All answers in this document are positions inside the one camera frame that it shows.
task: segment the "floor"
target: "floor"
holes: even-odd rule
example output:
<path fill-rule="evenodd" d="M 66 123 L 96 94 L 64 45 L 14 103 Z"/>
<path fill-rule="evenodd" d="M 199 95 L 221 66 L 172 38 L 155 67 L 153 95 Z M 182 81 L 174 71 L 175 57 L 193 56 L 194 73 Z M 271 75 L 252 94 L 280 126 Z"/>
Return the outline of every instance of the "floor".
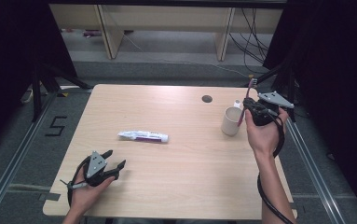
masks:
<path fill-rule="evenodd" d="M 243 74 L 242 70 L 240 70 L 243 65 L 249 66 L 248 69 L 251 69 L 252 66 L 261 66 L 259 60 L 254 59 L 248 54 L 244 54 L 243 51 L 235 45 L 232 38 L 229 38 L 228 41 L 225 60 L 218 62 L 216 60 L 212 34 L 189 32 L 127 32 L 117 57 L 114 60 L 110 60 L 106 56 L 103 39 L 101 37 L 94 36 L 87 38 L 84 37 L 82 33 L 82 30 L 73 30 L 72 32 L 62 31 L 66 47 L 75 63 L 104 63 L 109 65 L 119 65 L 121 63 L 176 63 L 182 64 L 183 66 L 185 66 L 185 64 L 194 66 L 208 64 L 212 66 L 213 69 L 221 69 L 225 72 L 228 67 L 229 73 L 243 76 L 247 76 L 247 74 Z M 247 45 L 244 37 L 248 38 L 248 35 L 232 35 L 242 46 L 245 47 Z M 268 46 L 272 35 L 258 35 L 257 37 L 265 46 Z M 259 47 L 256 45 L 248 45 L 247 47 L 247 49 L 261 61 L 263 54 L 260 53 L 261 50 L 259 50 Z M 63 98 L 58 97 L 53 103 L 53 111 L 47 115 L 46 119 L 53 119 L 56 115 L 66 113 L 66 110 L 69 110 L 65 109 L 67 104 L 69 105 L 68 107 L 77 107 L 78 110 L 80 110 L 79 108 L 84 108 L 87 97 L 89 97 L 88 94 L 72 94 L 72 98 L 70 98 L 72 102 L 70 103 L 64 102 Z M 71 120 L 67 120 L 66 122 L 76 123 L 80 119 L 80 111 L 71 111 L 70 113 L 69 119 Z M 31 105 L 25 105 L 17 111 L 17 115 L 13 116 L 18 119 L 13 119 L 7 125 L 3 135 L 12 135 L 15 137 L 7 137 L 6 139 L 8 139 L 8 141 L 1 143 L 0 147 L 10 148 L 11 150 L 9 152 L 0 151 L 0 176 L 6 168 L 6 166 L 1 164 L 9 163 L 10 158 L 14 156 L 14 149 L 21 144 L 20 136 L 24 136 L 26 130 L 31 126 L 31 122 L 28 121 L 28 117 L 31 115 Z M 350 186 L 345 181 L 344 176 L 339 172 L 336 164 L 325 156 L 327 147 L 322 138 L 318 135 L 316 127 L 312 124 L 305 107 L 297 107 L 296 117 L 296 124 L 301 134 L 306 138 L 307 147 L 309 148 L 311 157 L 314 159 L 316 168 L 320 171 L 325 186 L 331 191 L 335 202 L 338 203 L 337 207 L 345 219 L 345 222 L 342 223 L 357 223 L 357 200 L 355 195 L 351 192 Z M 67 136 L 72 136 L 75 127 L 67 128 L 66 130 L 69 132 Z M 58 160 L 61 160 L 64 151 L 59 151 L 58 148 L 68 146 L 70 138 L 62 138 L 60 142 L 48 141 L 48 151 L 35 152 L 30 150 L 28 155 L 26 155 L 26 159 L 21 165 L 22 167 L 26 167 L 26 169 L 19 169 L 7 191 L 7 196 L 1 202 L 0 223 L 6 223 L 10 220 L 14 220 L 12 221 L 13 223 L 58 223 L 62 221 L 60 217 L 45 217 L 42 214 L 42 209 L 40 209 L 43 204 L 41 198 L 48 196 L 49 183 L 54 179 L 54 176 L 49 174 L 54 174 L 58 168 L 48 167 L 47 164 L 40 164 L 40 162 L 48 162 L 48 160 L 58 162 Z M 32 142 L 32 147 L 40 148 L 43 147 L 42 144 L 44 143 L 43 140 L 35 139 Z M 287 137 L 285 147 L 286 148 L 282 151 L 283 153 L 281 153 L 281 161 L 294 196 L 296 209 L 300 214 L 299 223 L 338 223 L 330 218 L 331 216 L 327 213 L 325 204 L 320 200 L 319 192 L 314 187 L 314 182 L 309 175 L 309 169 L 306 168 L 303 155 L 300 154 L 293 137 Z M 42 161 L 38 158 L 48 158 L 48 160 Z M 44 175 L 30 176 L 31 178 L 29 178 L 29 175 L 32 175 L 32 171 L 36 169 L 40 169 L 38 173 Z M 20 212 L 12 214 L 14 213 L 12 211 L 17 209 L 16 206 L 12 206 L 13 204 L 23 204 L 18 205 L 18 207 L 25 207 L 24 209 L 26 211 L 23 212 L 23 214 L 26 214 L 26 216 L 21 215 Z M 99 219 L 91 219 L 89 223 L 102 222 Z"/>

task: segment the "desk leg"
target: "desk leg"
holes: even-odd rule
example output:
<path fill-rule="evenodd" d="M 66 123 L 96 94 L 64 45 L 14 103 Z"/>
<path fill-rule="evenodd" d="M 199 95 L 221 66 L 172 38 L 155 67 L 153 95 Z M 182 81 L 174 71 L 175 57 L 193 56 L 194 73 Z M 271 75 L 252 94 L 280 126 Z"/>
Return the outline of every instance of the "desk leg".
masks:
<path fill-rule="evenodd" d="M 106 43 L 105 47 L 107 48 L 107 52 L 110 52 L 108 57 L 115 59 L 123 39 L 124 31 L 119 29 L 111 15 L 107 14 L 108 12 L 103 11 L 102 5 L 97 5 L 96 7 L 100 15 L 100 22 L 103 25 L 102 34 Z"/>
<path fill-rule="evenodd" d="M 230 34 L 230 27 L 233 24 L 233 16 L 234 16 L 235 8 L 230 7 L 227 9 L 227 18 L 225 23 L 225 31 L 223 33 L 214 33 L 214 41 L 216 46 L 216 55 L 218 57 L 218 61 L 223 61 L 225 59 L 225 55 L 227 52 L 227 41 L 228 35 Z"/>

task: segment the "gray carpet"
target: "gray carpet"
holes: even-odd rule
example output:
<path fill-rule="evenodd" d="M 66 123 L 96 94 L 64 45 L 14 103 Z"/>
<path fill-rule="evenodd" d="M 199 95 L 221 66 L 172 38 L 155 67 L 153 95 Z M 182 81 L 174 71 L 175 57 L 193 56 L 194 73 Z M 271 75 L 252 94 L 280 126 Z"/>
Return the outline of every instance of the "gray carpet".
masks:
<path fill-rule="evenodd" d="M 88 84 L 142 84 L 238 87 L 248 81 L 253 73 L 245 66 L 225 66 L 240 71 L 242 75 L 211 65 L 155 64 L 155 63 L 75 63 L 79 78 Z M 262 67 L 250 67 L 256 72 L 266 72 Z M 71 85 L 58 78 L 62 85 Z M 268 91 L 272 78 L 258 87 Z M 36 134 L 21 168 L 13 179 L 11 188 L 0 205 L 0 223 L 59 223 L 61 217 L 47 217 L 42 213 L 42 196 L 48 193 L 62 158 L 75 132 L 76 125 L 89 99 L 90 93 L 70 92 L 67 97 L 57 97 Z M 336 197 L 347 223 L 357 223 L 357 200 L 336 164 L 327 159 L 327 147 L 319 136 L 303 106 L 296 107 L 296 123 L 308 144 L 311 154 L 321 170 L 325 182 Z M 0 176 L 15 153 L 32 119 L 32 104 L 19 107 L 10 123 L 0 134 Z M 60 136 L 47 136 L 59 130 L 49 126 L 56 116 L 55 125 L 64 126 Z M 290 134 L 281 151 L 281 163 L 294 196 L 299 223 L 331 223 L 323 204 L 313 187 L 308 171 Z M 103 223 L 102 218 L 90 218 L 89 223 Z"/>

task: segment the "wooden table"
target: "wooden table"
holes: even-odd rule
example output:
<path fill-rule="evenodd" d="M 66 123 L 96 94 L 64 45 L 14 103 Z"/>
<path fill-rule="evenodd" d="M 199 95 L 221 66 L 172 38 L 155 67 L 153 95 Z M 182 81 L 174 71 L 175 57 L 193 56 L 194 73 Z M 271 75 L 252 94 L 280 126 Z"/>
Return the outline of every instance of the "wooden table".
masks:
<path fill-rule="evenodd" d="M 77 165 L 92 150 L 113 149 L 105 170 L 126 167 L 87 212 L 95 217 L 260 219 L 258 169 L 245 123 L 230 137 L 221 131 L 225 109 L 246 89 L 182 86 L 98 85 L 94 88 L 51 188 L 60 199 L 44 213 L 65 216 L 67 188 Z M 202 97 L 213 98 L 204 103 Z M 256 91 L 250 95 L 257 98 Z M 167 144 L 124 141 L 117 133 L 168 134 Z M 277 158 L 289 201 L 292 196 Z"/>

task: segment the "person's right hand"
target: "person's right hand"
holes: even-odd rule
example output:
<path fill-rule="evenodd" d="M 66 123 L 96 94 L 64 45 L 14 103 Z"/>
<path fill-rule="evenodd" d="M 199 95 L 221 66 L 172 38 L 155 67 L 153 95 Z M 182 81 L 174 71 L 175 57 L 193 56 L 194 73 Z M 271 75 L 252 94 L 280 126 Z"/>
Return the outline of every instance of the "person's right hand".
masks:
<path fill-rule="evenodd" d="M 281 108 L 279 108 L 279 112 L 279 117 L 282 120 L 283 130 L 285 132 L 285 122 L 289 116 L 288 113 Z M 277 125 L 271 122 L 265 126 L 256 126 L 252 114 L 248 109 L 245 110 L 245 122 L 247 124 L 248 142 L 255 156 L 272 157 L 279 141 Z"/>

